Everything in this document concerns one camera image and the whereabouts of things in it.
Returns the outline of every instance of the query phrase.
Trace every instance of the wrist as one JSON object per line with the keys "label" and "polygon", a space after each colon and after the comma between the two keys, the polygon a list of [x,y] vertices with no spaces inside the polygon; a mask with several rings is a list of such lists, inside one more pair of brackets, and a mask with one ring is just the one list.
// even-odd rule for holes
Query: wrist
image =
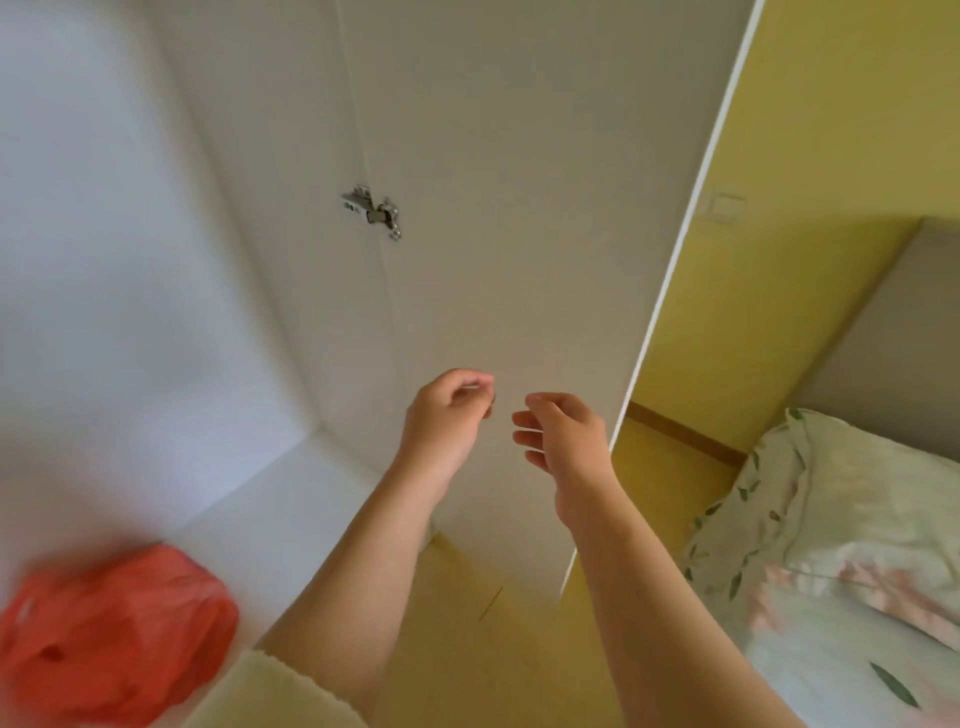
{"label": "wrist", "polygon": [[578,530],[593,528],[597,524],[604,524],[605,527],[616,526],[636,510],[612,473],[564,485],[558,482],[557,486],[567,504],[564,524],[574,537]]}
{"label": "wrist", "polygon": [[398,454],[380,481],[382,487],[422,496],[432,509],[446,495],[450,478],[418,463],[415,458]]}

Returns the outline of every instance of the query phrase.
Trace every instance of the forearm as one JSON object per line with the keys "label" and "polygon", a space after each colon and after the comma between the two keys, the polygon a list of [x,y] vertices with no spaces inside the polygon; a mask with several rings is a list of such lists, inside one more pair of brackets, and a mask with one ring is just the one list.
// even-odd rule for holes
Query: forearm
{"label": "forearm", "polygon": [[293,605],[260,641],[369,719],[434,502],[392,468]]}
{"label": "forearm", "polygon": [[612,482],[580,490],[570,530],[630,726],[802,726],[710,616]]}

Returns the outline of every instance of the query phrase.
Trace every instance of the bedding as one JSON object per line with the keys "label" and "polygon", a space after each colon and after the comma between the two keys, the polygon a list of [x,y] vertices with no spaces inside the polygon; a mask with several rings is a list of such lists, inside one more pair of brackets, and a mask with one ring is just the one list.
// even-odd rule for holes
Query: bedding
{"label": "bedding", "polygon": [[792,409],[681,569],[808,725],[957,728],[958,525],[956,463]]}

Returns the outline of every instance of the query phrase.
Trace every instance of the hand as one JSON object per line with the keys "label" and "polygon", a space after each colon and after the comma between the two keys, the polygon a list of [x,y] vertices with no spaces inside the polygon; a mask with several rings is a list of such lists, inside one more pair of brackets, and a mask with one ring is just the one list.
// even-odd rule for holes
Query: hand
{"label": "hand", "polygon": [[435,489],[439,502],[477,439],[481,420],[492,413],[493,376],[451,369],[417,392],[407,408],[400,449],[391,470]]}
{"label": "hand", "polygon": [[515,412],[514,442],[557,483],[557,515],[569,525],[569,502],[581,493],[616,483],[603,419],[573,395],[527,395],[528,409]]}

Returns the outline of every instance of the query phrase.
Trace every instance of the floor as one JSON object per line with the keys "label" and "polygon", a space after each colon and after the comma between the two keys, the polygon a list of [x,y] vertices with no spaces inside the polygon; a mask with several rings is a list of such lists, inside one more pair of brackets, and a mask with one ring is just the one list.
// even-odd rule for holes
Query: floor
{"label": "floor", "polygon": [[[736,476],[632,420],[613,452],[624,488],[675,553]],[[620,726],[579,562],[559,605],[502,584],[437,538],[420,557],[375,725]]]}

